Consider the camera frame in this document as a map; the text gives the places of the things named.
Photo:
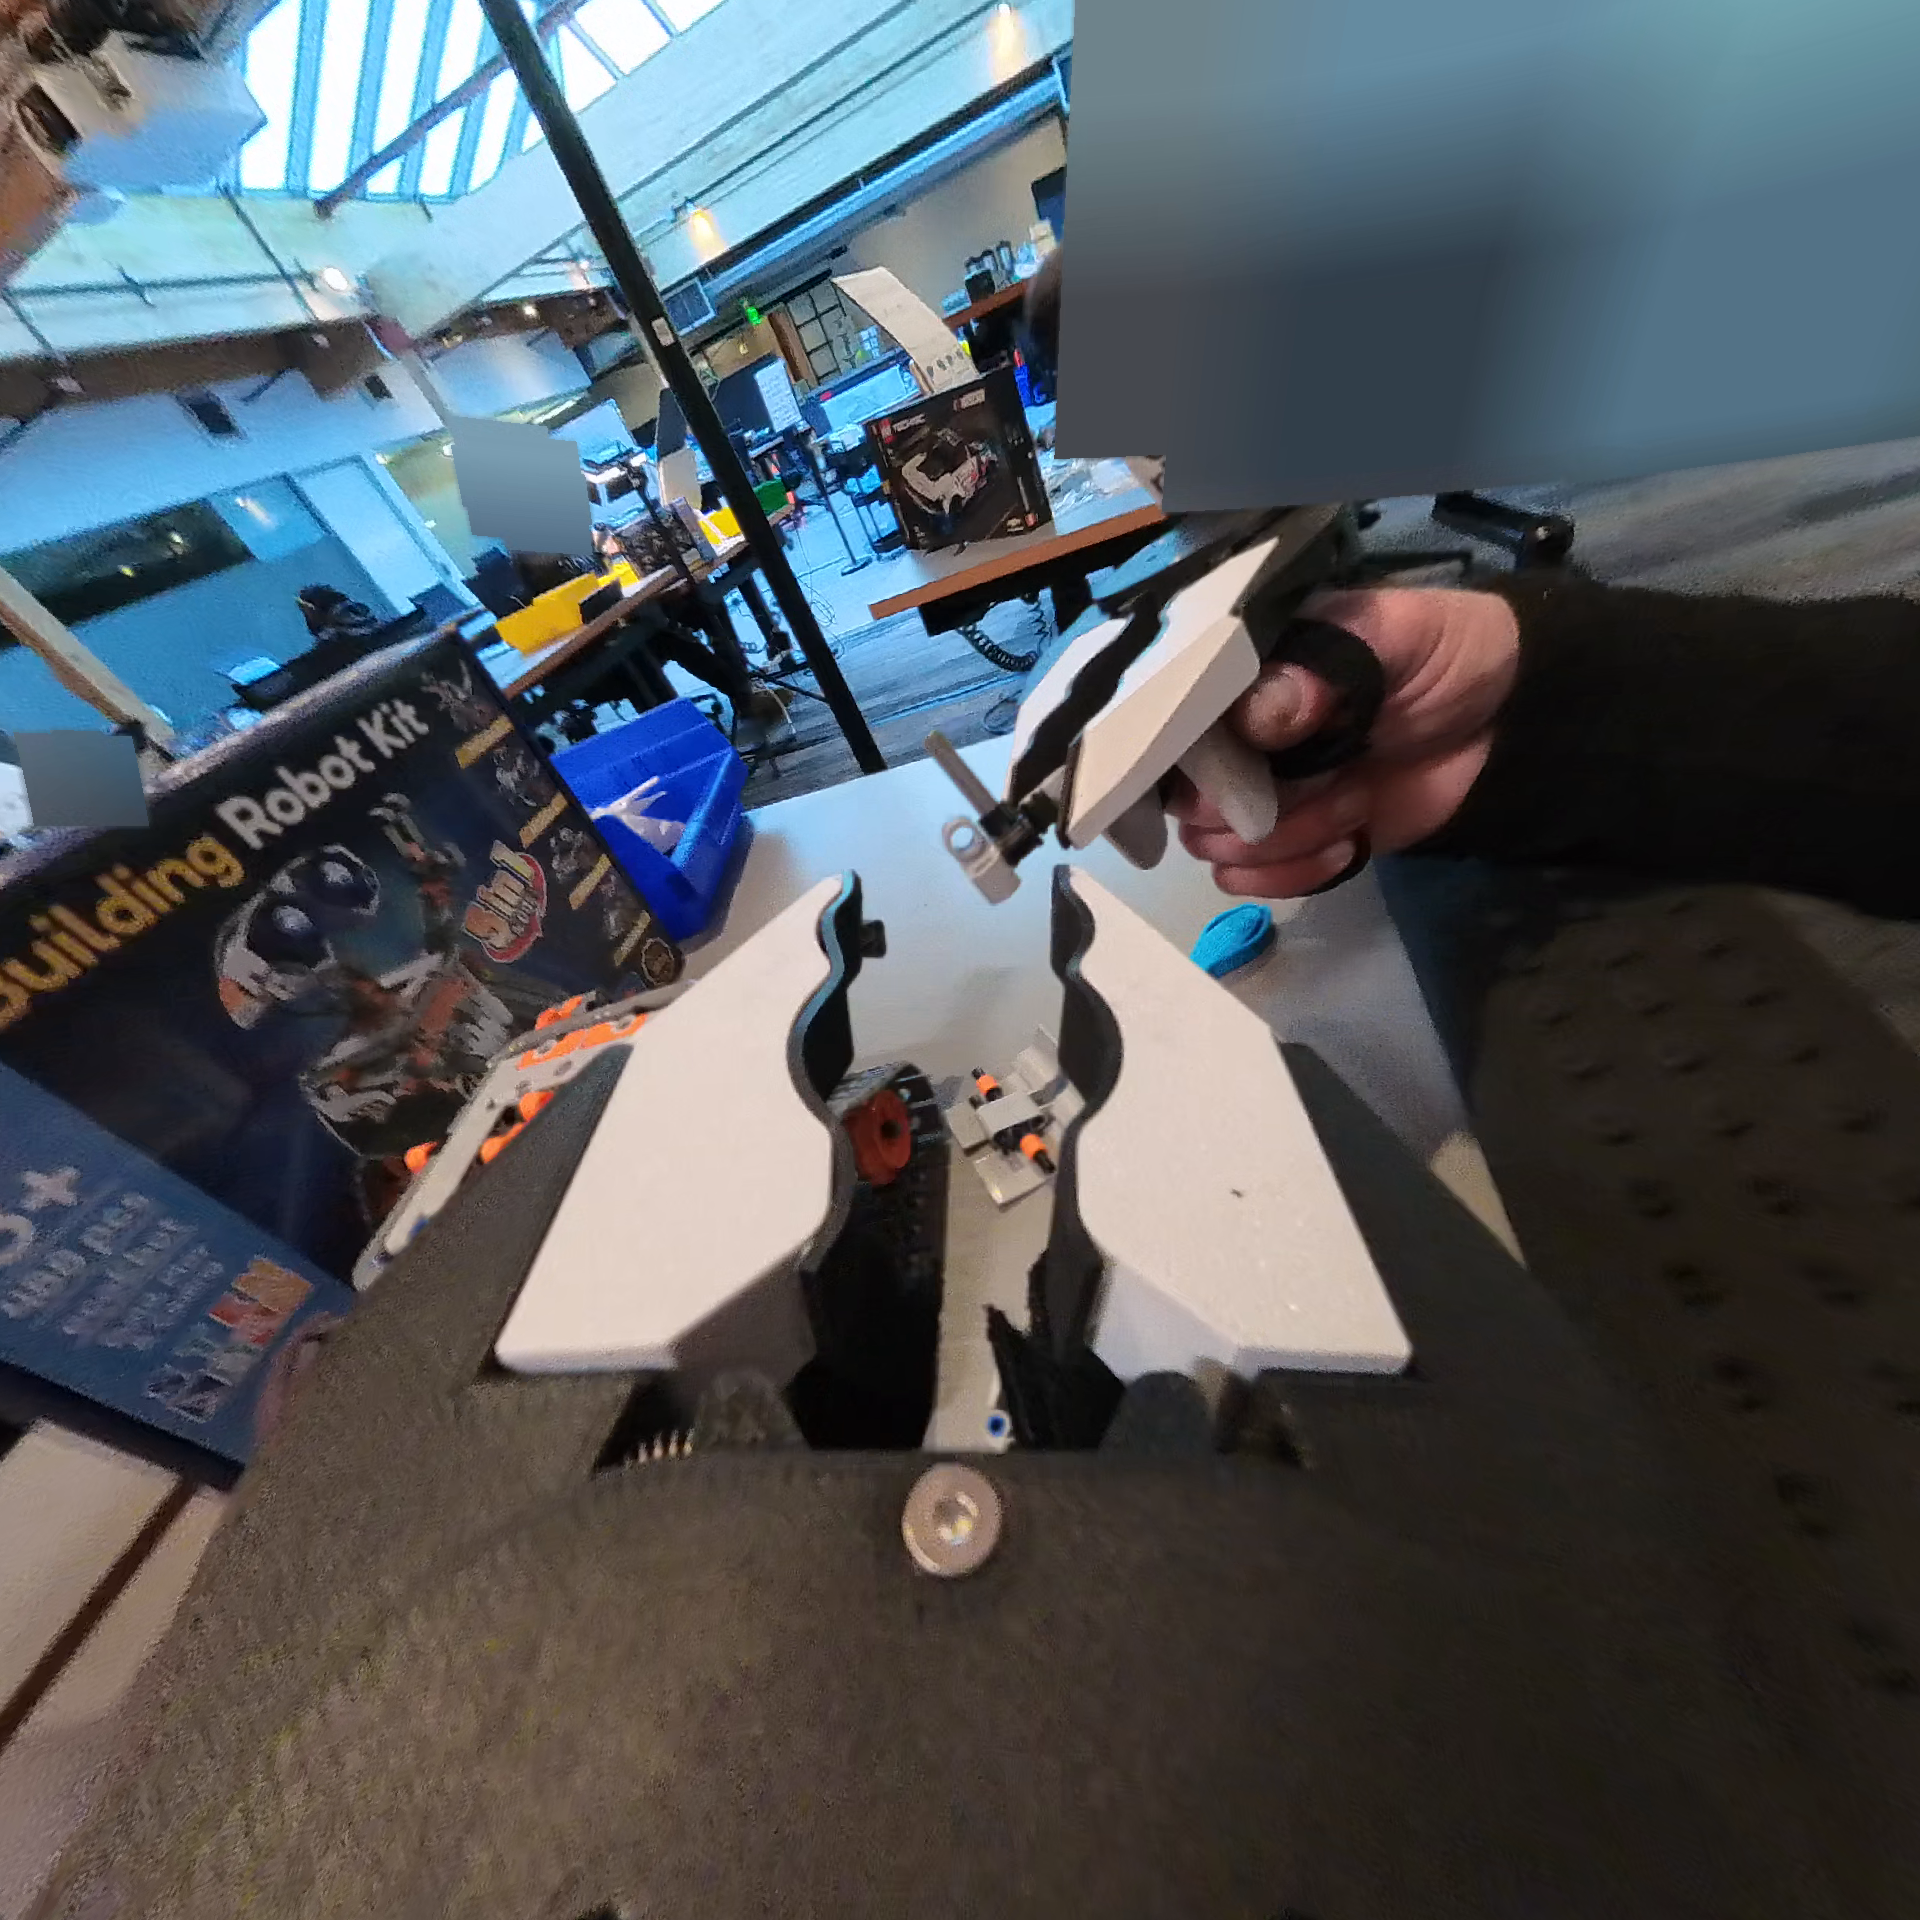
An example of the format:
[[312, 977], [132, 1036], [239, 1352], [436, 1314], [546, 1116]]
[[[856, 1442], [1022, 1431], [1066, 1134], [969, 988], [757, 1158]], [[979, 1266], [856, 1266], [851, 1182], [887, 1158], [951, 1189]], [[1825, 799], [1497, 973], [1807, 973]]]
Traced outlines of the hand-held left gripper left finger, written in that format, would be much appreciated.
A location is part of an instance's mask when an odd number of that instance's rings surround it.
[[856, 1189], [831, 1116], [856, 973], [862, 890], [827, 879], [635, 1032], [494, 1335], [503, 1370], [795, 1379], [818, 1352], [807, 1275]]

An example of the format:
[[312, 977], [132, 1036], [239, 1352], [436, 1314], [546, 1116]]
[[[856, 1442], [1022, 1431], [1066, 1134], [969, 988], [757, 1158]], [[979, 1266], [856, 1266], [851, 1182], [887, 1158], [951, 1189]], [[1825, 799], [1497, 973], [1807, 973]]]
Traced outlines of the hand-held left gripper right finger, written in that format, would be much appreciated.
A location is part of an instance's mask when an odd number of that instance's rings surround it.
[[1086, 872], [1049, 879], [1057, 1139], [1043, 1335], [1145, 1370], [1400, 1379], [1411, 1335], [1283, 1036]]

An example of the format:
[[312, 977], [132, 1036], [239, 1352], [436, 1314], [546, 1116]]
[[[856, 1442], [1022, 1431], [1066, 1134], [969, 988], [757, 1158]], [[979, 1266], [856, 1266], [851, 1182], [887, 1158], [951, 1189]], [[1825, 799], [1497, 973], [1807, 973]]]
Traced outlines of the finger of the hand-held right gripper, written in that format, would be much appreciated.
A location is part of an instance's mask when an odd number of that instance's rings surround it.
[[1019, 700], [1008, 840], [1106, 840], [1143, 803], [1134, 654], [1143, 621], [1105, 621]]
[[1106, 840], [1128, 861], [1155, 872], [1166, 856], [1166, 775], [1184, 775], [1243, 844], [1274, 830], [1274, 775], [1228, 727], [1228, 712], [1260, 675], [1243, 591], [1267, 562], [1274, 543], [1251, 543], [1166, 601], [1157, 636], [1122, 671], [1105, 717], [1079, 733], [1066, 783], [1070, 849]]

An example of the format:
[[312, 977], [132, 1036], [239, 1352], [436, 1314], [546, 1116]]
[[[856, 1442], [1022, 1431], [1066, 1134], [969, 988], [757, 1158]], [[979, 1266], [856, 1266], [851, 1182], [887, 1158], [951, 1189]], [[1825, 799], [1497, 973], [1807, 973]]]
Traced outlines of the small white blue connector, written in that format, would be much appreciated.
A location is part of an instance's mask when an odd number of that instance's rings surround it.
[[938, 727], [925, 733], [925, 761], [963, 796], [963, 813], [938, 826], [950, 856], [987, 902], [1012, 902], [1019, 861], [1036, 844], [1022, 803], [998, 799]]

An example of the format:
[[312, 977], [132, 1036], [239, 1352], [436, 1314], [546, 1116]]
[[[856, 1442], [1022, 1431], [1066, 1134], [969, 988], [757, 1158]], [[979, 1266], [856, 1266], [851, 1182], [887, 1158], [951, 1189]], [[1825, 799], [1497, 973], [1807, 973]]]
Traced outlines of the person's right forearm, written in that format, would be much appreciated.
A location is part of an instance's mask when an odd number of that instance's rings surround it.
[[1920, 918], [1920, 606], [1510, 582], [1497, 748], [1421, 844]]

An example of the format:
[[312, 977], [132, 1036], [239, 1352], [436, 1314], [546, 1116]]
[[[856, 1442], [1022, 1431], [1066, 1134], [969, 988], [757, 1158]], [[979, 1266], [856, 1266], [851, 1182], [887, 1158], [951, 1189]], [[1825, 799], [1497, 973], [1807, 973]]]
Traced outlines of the person's right hand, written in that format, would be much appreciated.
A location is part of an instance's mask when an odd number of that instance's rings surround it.
[[1477, 589], [1347, 589], [1312, 591], [1303, 611], [1352, 629], [1387, 671], [1367, 753], [1283, 784], [1260, 840], [1239, 840], [1197, 784], [1166, 796], [1182, 844], [1224, 893], [1251, 902], [1319, 893], [1373, 849], [1439, 840], [1479, 783], [1523, 671], [1516, 606]]

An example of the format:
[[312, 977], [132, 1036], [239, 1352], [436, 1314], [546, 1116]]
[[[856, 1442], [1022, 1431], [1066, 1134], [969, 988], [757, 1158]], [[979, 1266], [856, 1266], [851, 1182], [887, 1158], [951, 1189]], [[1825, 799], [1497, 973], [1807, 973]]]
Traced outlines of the wooden work table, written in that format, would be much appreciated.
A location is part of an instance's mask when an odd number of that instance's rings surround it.
[[900, 582], [868, 601], [868, 621], [912, 611], [925, 636], [979, 627], [1008, 601], [1070, 591], [1070, 621], [1086, 606], [1086, 572], [1122, 569], [1166, 536], [1166, 501], [1134, 480], [1105, 495], [1070, 495], [1043, 527], [973, 543], [950, 555], [900, 555]]

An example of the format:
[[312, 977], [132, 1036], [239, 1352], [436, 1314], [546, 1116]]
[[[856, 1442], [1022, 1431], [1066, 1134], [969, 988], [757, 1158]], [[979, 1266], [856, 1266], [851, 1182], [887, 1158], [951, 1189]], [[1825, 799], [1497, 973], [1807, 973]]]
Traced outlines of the grey orange tracked toy robot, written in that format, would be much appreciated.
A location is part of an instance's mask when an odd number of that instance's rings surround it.
[[[629, 1052], [662, 1001], [558, 1001], [488, 1054], [474, 1098], [434, 1139], [380, 1158], [392, 1204], [347, 1282], [392, 1255], [474, 1182], [602, 1052]], [[812, 1363], [788, 1411], [812, 1449], [922, 1449], [938, 1397], [950, 1125], [925, 1071], [878, 1066], [831, 1091], [851, 1139], [851, 1209], [807, 1271]]]

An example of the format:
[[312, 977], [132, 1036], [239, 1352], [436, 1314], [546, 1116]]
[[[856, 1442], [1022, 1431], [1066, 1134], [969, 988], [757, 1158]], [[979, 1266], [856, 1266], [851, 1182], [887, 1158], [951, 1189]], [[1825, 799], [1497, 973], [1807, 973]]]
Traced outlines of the small grey orange connector assembly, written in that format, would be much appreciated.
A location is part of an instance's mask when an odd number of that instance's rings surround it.
[[1057, 1054], [1057, 1036], [1036, 1032], [1012, 1071], [973, 1071], [938, 1116], [987, 1196], [1012, 1209], [1049, 1193], [1080, 1098]]

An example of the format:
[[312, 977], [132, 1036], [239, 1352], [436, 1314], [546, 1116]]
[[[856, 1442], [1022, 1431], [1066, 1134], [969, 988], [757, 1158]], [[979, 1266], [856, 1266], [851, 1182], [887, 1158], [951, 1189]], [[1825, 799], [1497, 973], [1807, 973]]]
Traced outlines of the black printed box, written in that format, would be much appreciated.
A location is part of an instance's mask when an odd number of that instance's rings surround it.
[[995, 365], [969, 384], [897, 408], [862, 424], [862, 446], [910, 555], [1049, 527], [1049, 493], [1019, 365]]

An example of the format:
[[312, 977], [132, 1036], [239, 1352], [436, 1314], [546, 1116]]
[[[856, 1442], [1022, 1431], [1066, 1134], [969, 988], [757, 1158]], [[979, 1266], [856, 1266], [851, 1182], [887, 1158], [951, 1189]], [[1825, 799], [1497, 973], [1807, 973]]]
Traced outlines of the blue plastic bin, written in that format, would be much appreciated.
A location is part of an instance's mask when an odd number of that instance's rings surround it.
[[676, 946], [725, 918], [743, 840], [746, 761], [694, 700], [655, 700], [591, 743], [553, 748], [553, 775], [602, 826], [612, 861]]

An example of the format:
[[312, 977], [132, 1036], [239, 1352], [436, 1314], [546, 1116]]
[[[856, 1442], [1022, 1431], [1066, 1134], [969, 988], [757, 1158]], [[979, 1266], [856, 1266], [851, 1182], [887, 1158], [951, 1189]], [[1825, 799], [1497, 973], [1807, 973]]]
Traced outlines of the blue cardboard box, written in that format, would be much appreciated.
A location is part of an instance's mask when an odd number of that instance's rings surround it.
[[458, 636], [179, 761], [0, 893], [9, 1424], [233, 1485], [488, 1066], [676, 932]]

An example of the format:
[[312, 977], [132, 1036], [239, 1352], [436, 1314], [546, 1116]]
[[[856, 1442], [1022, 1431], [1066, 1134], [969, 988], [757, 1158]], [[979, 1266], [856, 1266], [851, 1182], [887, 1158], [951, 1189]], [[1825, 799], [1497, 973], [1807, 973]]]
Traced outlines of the black perforated board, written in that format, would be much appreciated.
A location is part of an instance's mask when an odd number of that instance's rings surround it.
[[1836, 1913], [1911, 1913], [1911, 1052], [1746, 890], [1387, 861], [1531, 1275], [1686, 1461]]

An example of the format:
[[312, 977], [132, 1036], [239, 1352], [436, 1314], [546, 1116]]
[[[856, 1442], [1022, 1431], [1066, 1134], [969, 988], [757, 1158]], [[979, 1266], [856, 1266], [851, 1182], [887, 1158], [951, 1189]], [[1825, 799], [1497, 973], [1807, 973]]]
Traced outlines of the black stand pole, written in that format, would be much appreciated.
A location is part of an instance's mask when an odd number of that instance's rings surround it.
[[788, 549], [783, 549], [783, 536], [775, 536], [775, 522], [757, 495], [757, 480], [746, 480], [743, 451], [726, 446], [726, 424], [725, 424], [725, 416], [713, 416], [676, 324], [662, 317], [662, 295], [655, 295], [655, 284], [635, 257], [635, 236], [629, 236], [602, 162], [591, 162], [591, 141], [589, 141], [580, 115], [565, 111], [558, 79], [544, 57], [536, 28], [521, 22], [518, 0], [481, 0], [481, 22], [494, 34], [494, 50], [508, 57], [544, 136], [546, 136], [546, 155], [553, 155], [553, 165], [558, 165], [558, 179], [565, 179], [605, 269], [612, 269], [617, 304], [643, 330], [643, 339], [655, 358], [655, 375], [662, 375], [669, 403], [684, 408], [687, 440], [708, 451], [708, 471], [713, 471], [713, 484], [725, 484], [725, 495], [743, 522], [743, 543], [746, 543], [760, 582], [775, 589], [783, 621], [802, 636], [807, 671], [812, 671], [827, 712], [831, 712], [856, 775], [886, 775], [887, 761], [886, 761], [886, 748], [878, 748], [878, 733], [868, 733], [868, 722], [862, 722], [862, 712], [856, 712], [856, 696], [851, 696], [851, 681], [847, 681], [827, 629], [818, 629], [818, 621], [812, 621], [812, 601], [807, 601], [807, 589], [802, 589], [802, 572], [795, 572], [795, 562], [788, 562]]

